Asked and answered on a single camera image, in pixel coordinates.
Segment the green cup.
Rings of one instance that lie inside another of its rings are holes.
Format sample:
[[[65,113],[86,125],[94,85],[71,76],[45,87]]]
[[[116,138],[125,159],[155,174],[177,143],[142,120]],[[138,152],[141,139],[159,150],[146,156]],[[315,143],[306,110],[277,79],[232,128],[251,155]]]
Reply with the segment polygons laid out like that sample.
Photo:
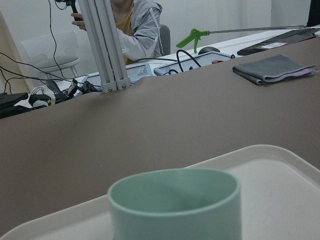
[[[241,184],[210,168],[144,172],[107,193],[116,240],[240,240]]]

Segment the cream rabbit print tray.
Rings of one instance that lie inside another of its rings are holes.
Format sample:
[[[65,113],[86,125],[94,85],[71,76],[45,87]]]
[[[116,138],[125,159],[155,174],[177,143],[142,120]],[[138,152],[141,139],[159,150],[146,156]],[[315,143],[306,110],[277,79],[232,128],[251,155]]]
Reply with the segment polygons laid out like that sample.
[[[251,145],[196,164],[225,170],[240,180],[245,240],[317,240],[320,171],[273,145]],[[25,222],[5,240],[111,240],[108,198],[97,197]]]

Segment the person in dark clothes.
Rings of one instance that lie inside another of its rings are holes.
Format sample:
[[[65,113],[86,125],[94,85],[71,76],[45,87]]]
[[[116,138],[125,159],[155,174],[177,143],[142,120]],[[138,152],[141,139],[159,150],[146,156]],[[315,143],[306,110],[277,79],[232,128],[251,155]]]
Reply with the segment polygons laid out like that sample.
[[[154,0],[112,0],[111,8],[126,65],[163,54],[160,17],[162,6]]]

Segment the white chair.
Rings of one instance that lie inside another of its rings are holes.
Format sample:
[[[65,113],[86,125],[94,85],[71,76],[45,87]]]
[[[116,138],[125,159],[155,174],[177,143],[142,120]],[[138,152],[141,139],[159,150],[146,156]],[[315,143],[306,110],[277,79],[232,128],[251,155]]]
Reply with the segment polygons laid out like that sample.
[[[38,56],[46,57],[35,65],[39,72],[49,75],[53,72],[70,69],[75,77],[78,76],[76,65],[80,62],[80,58],[75,53],[67,53],[67,50],[79,47],[74,31],[23,40],[21,45],[30,59]]]

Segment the folded grey cloth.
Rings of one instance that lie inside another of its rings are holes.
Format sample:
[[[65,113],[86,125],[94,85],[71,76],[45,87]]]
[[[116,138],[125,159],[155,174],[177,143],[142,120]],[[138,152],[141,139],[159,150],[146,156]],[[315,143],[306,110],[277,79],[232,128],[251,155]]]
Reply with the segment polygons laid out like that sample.
[[[268,85],[284,80],[312,76],[315,65],[300,64],[288,56],[277,54],[261,60],[242,63],[232,68],[240,77],[255,85]]]

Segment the black keyboard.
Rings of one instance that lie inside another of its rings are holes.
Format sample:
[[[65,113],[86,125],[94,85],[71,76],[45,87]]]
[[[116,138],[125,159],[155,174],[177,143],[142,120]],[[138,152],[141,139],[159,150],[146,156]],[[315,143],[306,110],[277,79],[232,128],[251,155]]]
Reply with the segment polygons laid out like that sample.
[[[320,35],[320,28],[304,28],[304,29],[295,29],[288,31],[286,33],[274,36],[262,42],[256,43],[254,45],[240,49],[237,52],[237,55],[247,56],[266,50],[278,48],[284,45],[295,44],[305,40],[315,38]]]

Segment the aluminium frame post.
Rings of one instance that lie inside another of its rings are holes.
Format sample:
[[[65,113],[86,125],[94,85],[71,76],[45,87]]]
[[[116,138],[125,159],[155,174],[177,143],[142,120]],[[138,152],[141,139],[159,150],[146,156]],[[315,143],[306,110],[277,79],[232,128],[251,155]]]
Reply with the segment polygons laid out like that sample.
[[[124,90],[131,86],[109,0],[78,2],[98,69],[102,91]]]

